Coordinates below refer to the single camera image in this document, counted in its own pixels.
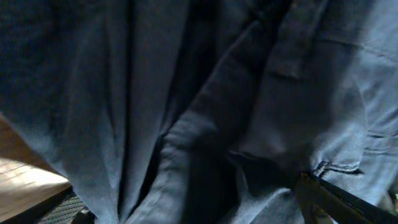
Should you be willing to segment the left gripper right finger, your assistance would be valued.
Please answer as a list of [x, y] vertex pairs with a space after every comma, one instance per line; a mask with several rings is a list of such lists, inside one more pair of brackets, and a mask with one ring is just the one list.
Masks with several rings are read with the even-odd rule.
[[294, 194], [305, 224], [397, 224], [397, 217], [311, 173], [302, 173]]

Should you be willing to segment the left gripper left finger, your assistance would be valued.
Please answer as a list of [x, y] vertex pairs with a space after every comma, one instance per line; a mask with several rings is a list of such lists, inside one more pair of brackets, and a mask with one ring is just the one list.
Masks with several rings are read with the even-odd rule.
[[68, 196], [60, 205], [37, 221], [37, 224], [94, 224], [95, 216], [76, 195]]

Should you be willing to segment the dark navy shorts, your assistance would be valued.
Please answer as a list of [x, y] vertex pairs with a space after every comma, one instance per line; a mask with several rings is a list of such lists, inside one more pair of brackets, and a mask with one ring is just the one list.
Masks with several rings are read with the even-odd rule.
[[397, 2], [2, 1], [1, 114], [98, 223], [303, 223], [397, 176]]

